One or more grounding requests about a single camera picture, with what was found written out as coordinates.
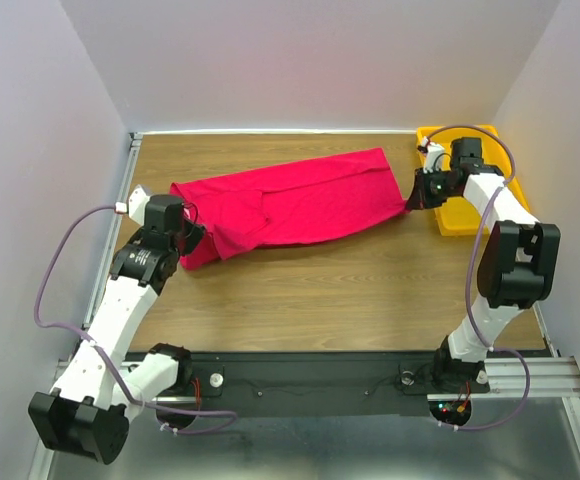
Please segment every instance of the wood surface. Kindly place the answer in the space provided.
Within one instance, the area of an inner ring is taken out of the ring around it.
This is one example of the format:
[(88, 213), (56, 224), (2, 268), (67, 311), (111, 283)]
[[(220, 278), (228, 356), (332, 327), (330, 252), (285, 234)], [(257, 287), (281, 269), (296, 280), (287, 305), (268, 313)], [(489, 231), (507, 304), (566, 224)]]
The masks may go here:
[[(133, 185), (166, 193), (173, 181), (382, 147), (410, 194), (414, 135), (145, 136)], [(136, 226), (124, 219), (117, 247)], [(187, 272), (166, 285), (132, 342), (195, 351), (435, 349), (465, 315), (472, 237), (442, 237), (418, 211), (313, 246), (261, 249)], [(534, 313), (513, 321), (499, 345), (542, 348)]]

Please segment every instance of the folded cloth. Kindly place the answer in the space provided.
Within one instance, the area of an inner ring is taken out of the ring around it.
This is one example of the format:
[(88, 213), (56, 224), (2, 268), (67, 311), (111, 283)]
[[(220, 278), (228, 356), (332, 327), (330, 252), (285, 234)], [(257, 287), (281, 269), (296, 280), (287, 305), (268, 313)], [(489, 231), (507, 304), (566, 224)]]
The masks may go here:
[(380, 148), (173, 183), (170, 193), (194, 204), (184, 215), (207, 229), (181, 258), (189, 270), (257, 247), (334, 240), (405, 212)]

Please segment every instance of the red cloth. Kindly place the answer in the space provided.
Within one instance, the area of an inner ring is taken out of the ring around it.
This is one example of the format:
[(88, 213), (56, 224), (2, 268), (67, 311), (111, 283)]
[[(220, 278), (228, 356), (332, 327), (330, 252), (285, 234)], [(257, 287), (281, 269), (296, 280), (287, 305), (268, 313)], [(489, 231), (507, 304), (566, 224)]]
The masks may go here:
[(405, 212), (380, 148), (173, 183), (170, 193), (195, 204), (208, 230), (181, 258), (189, 270), (256, 247), (334, 240)]

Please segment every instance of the yellow tray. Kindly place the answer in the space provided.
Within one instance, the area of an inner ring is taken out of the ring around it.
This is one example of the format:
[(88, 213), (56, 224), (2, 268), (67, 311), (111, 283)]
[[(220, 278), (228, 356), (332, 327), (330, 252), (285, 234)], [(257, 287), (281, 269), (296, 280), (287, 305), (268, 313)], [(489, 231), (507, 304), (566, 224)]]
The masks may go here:
[[(479, 125), (479, 127), (499, 136), (497, 129), (492, 125)], [(427, 137), (437, 128), (439, 127), (418, 128), (417, 145), (419, 145), (423, 137)], [(476, 130), (470, 130), (469, 128), (453, 128), (435, 135), (432, 137), (432, 141), (443, 145), (446, 152), (450, 153), (450, 143), (459, 137), (481, 138), (483, 159), (485, 163), (497, 165), (506, 177), (510, 175), (510, 162), (508, 161), (508, 157), (503, 151), (503, 148), (501, 148), (490, 137), (477, 132)], [(419, 159), (421, 160), (421, 165), (423, 165), (425, 162), (423, 154), (419, 153)], [(443, 156), (442, 162), (444, 170), (450, 168), (450, 158), (447, 155)], [(519, 203), (523, 205), (523, 208), (529, 211), (528, 204), (523, 195), (523, 191), (521, 190), (521, 185), (519, 185), (516, 178), (508, 185), (508, 188), (517, 198)], [(439, 231), (441, 232), (441, 235), (444, 236), (476, 235), (479, 228), (479, 214), (475, 208), (470, 205), (470, 202), (461, 197), (449, 198), (443, 206), (434, 209), (434, 214), (437, 217)]]

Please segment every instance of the wall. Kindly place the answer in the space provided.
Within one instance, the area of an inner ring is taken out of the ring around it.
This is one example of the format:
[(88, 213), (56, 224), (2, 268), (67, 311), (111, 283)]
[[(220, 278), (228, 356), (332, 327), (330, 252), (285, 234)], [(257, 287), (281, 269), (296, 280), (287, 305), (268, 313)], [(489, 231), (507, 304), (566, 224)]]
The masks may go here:
[(490, 122), (558, 0), (62, 0), (133, 131)]
[[(126, 139), (58, 1), (0, 0), (0, 480), (27, 478), (37, 445), (28, 402), (48, 390), (75, 342), (33, 324), (42, 272), (69, 222), (113, 200)], [(106, 215), (80, 229), (60, 260), (47, 320), (83, 320)]]
[(580, 2), (559, 6), (495, 122), (516, 152), (534, 211), (561, 228), (542, 308), (554, 343), (580, 365)]

